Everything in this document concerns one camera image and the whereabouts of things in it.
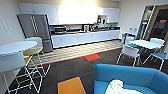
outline lower cabinet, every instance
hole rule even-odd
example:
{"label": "lower cabinet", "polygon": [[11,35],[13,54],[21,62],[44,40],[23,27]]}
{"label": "lower cabinet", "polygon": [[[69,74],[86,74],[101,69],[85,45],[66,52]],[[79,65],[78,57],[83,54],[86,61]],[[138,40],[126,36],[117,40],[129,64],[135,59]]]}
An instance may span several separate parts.
{"label": "lower cabinet", "polygon": [[62,47],[62,38],[61,37],[62,36],[59,36],[59,35],[51,36],[53,48]]}
{"label": "lower cabinet", "polygon": [[53,48],[60,48],[72,45],[118,39],[119,33],[119,30],[109,30],[78,34],[53,35],[51,36],[51,39]]}

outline table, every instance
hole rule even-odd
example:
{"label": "table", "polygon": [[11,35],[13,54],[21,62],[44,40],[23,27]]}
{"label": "table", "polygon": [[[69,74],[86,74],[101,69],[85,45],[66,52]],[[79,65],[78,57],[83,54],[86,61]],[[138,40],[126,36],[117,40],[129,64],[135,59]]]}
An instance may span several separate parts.
{"label": "table", "polygon": [[134,40],[134,41],[129,41],[129,42],[132,44],[136,44],[138,46],[147,48],[147,49],[161,48],[161,46],[164,46],[164,45],[154,43],[154,42],[149,42],[146,40]]}
{"label": "table", "polygon": [[0,55],[12,54],[25,51],[37,45],[36,41],[21,41],[0,46]]}

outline blue sofa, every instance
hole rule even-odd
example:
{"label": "blue sofa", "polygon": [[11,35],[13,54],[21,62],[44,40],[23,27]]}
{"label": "blue sofa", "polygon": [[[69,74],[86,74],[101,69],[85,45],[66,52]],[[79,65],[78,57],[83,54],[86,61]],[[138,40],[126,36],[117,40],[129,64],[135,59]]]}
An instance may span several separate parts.
{"label": "blue sofa", "polygon": [[168,94],[168,75],[152,68],[97,64],[94,94],[105,94],[111,80],[124,82],[124,89],[143,94]]}

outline white wall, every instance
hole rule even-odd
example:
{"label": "white wall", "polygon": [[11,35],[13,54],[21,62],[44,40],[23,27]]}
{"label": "white wall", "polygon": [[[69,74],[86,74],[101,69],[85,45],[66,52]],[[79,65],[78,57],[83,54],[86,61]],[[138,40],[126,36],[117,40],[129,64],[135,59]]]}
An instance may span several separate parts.
{"label": "white wall", "polygon": [[[16,16],[17,13],[19,13],[19,8],[16,0],[0,0],[0,16],[3,20],[9,22],[11,27],[11,30],[8,31],[10,34],[6,34],[0,25],[0,45],[22,41],[24,39],[22,29]],[[8,82],[10,83],[13,80],[11,72],[6,72],[5,74],[8,78]],[[0,94],[4,94],[5,91],[6,85],[4,83],[2,73],[0,73]]]}
{"label": "white wall", "polygon": [[168,4],[168,0],[122,0],[121,14],[118,25],[121,27],[121,35],[128,32],[129,28],[139,29],[139,25],[147,5]]}

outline stainless steel refrigerator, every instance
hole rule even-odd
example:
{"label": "stainless steel refrigerator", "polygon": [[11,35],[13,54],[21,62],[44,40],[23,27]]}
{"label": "stainless steel refrigerator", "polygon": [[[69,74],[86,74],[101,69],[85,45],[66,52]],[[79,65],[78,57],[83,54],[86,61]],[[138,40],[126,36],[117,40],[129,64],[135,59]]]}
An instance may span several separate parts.
{"label": "stainless steel refrigerator", "polygon": [[43,52],[53,51],[46,15],[19,14],[18,19],[25,38],[40,37],[43,40]]}

